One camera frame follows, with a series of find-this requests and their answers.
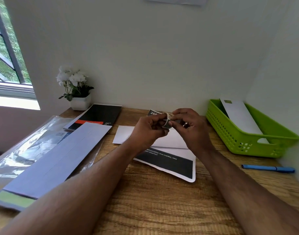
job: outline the window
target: window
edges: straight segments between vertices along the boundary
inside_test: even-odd
[[[4,0],[0,0],[0,95],[36,98]]]

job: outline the green basket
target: green basket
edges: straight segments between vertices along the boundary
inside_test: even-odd
[[[241,131],[227,116],[220,100],[209,101],[206,118],[227,148],[235,154],[278,158],[297,141],[299,136],[275,122],[249,104],[245,104],[263,135]],[[270,144],[257,142],[266,138]]]

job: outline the green strip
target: green strip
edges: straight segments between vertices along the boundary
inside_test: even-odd
[[[10,204],[14,204],[14,205],[18,205],[18,206],[21,206],[23,208],[27,208],[31,204],[33,204],[33,202],[35,200],[30,199],[30,198],[26,198],[26,197],[22,197],[22,196],[10,193],[8,191],[2,190],[0,192],[0,201],[10,203]]]

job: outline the wood grain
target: wood grain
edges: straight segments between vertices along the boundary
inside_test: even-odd
[[[122,108],[115,125],[104,137],[95,162],[118,145],[112,144],[119,125],[134,126],[147,110]],[[66,110],[62,117],[75,118],[81,111]],[[228,151],[209,125],[214,146],[237,166],[279,165],[275,159],[235,155]],[[291,174],[244,170],[270,192],[299,210],[299,182]],[[16,213],[0,209],[0,228]],[[196,181],[189,183],[146,164],[132,161],[94,234],[243,234],[204,165],[196,161]]]

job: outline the hand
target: hand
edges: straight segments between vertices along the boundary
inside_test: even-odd
[[[152,146],[157,138],[164,137],[168,134],[169,130],[161,127],[165,124],[163,119],[166,118],[166,114],[141,117],[126,142],[136,148],[138,153],[145,151]]]
[[[177,109],[172,113],[174,116],[169,124],[181,135],[194,154],[200,150],[215,149],[210,141],[207,122],[204,117],[188,108]]]

